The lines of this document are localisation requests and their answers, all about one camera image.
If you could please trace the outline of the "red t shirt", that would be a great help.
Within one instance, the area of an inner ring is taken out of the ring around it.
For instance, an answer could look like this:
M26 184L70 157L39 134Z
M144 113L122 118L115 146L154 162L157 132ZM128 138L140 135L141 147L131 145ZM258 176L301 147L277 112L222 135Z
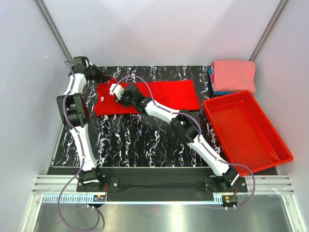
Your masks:
M96 116L139 113L133 106L125 107L117 103L110 95L110 87L116 83L112 78L97 86L98 100L94 107ZM201 108L193 80L149 82L148 85L154 99L162 105L176 110L198 111Z

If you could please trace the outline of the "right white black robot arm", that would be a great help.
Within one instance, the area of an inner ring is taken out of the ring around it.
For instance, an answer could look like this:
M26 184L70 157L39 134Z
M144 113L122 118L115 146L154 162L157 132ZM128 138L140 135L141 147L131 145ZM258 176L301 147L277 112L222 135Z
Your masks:
M115 87L111 93L116 95L122 105L133 106L142 114L169 123L178 140L193 149L208 164L222 188L231 188L235 185L239 178L238 171L206 142L202 136L201 126L189 111L175 110L155 101L153 96L144 96L136 84L128 85L126 88Z

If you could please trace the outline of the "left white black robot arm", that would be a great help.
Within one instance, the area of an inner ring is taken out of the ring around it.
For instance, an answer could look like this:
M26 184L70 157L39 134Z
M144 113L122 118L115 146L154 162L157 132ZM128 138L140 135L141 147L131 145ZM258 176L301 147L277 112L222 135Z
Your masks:
M69 73L69 85L63 95L57 96L56 102L60 117L73 136L80 169L77 171L77 191L96 192L106 186L96 158L91 147L88 123L90 114L83 99L84 87L88 81L97 83L108 82L111 77L91 63L87 57L74 57L73 61L66 61Z

